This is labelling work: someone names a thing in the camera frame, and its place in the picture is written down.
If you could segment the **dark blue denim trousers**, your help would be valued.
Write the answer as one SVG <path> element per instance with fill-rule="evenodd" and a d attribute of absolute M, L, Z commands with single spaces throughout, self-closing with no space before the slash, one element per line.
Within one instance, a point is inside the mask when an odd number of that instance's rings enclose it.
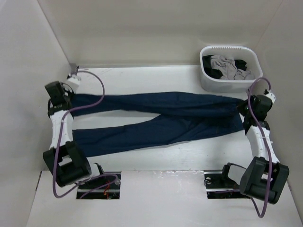
<path fill-rule="evenodd" d="M 233 97 L 161 92 L 104 97 L 76 94 L 73 116 L 124 110 L 153 113 L 145 122 L 118 127 L 76 129 L 73 138 L 87 157 L 184 141 L 220 137 L 243 130 Z"/>

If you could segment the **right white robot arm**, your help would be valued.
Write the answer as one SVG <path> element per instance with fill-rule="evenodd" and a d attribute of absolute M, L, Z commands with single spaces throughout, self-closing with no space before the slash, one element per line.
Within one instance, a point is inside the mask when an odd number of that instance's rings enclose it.
<path fill-rule="evenodd" d="M 276 100 L 272 92 L 252 95 L 237 106 L 238 122 L 249 140 L 253 159 L 242 176 L 230 171 L 232 163 L 224 165 L 220 183 L 225 187 L 237 184 L 241 194 L 276 204 L 289 176 L 289 167 L 276 157 L 271 140 L 267 113 Z"/>

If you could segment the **grey crumpled garment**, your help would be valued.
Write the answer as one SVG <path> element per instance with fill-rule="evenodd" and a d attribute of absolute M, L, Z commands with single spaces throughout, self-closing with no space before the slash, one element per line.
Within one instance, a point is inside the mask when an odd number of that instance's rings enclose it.
<path fill-rule="evenodd" d="M 226 58 L 221 55 L 210 56 L 210 69 L 207 73 L 214 79 L 222 80 L 254 80 L 255 75 L 247 69 L 244 60 Z"/>

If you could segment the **white plastic laundry basket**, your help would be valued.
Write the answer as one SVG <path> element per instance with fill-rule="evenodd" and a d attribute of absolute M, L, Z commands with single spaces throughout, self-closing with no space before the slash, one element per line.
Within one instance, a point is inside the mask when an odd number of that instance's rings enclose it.
<path fill-rule="evenodd" d="M 209 92 L 245 92 L 263 77 L 257 55 L 243 46 L 207 46 L 200 52 L 200 80 Z"/>

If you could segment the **black crumpled garment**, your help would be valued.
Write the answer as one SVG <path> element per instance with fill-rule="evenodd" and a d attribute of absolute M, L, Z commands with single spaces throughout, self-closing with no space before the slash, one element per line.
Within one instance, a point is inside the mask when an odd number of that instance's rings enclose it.
<path fill-rule="evenodd" d="M 247 63 L 244 60 L 220 55 L 202 57 L 205 73 L 214 79 L 242 80 L 246 78 Z"/>

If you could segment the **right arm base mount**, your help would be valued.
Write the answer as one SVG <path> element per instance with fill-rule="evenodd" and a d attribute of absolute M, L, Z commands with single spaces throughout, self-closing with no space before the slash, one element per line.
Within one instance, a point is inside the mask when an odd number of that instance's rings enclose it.
<path fill-rule="evenodd" d="M 239 185 L 223 176 L 222 171 L 204 171 L 204 186 L 208 199 L 249 199 L 239 191 Z"/>

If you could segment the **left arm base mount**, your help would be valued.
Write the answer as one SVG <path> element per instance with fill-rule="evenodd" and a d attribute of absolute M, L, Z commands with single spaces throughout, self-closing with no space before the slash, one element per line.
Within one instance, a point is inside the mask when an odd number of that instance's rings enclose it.
<path fill-rule="evenodd" d="M 89 182 L 81 185 L 77 189 L 76 199 L 83 200 L 117 200 L 120 198 L 121 187 L 121 172 L 106 172 L 106 174 L 113 174 L 117 176 L 104 176 L 99 179 L 90 180 Z M 94 190 L 90 193 L 88 191 L 100 187 L 104 184 L 112 182 L 102 188 Z"/>

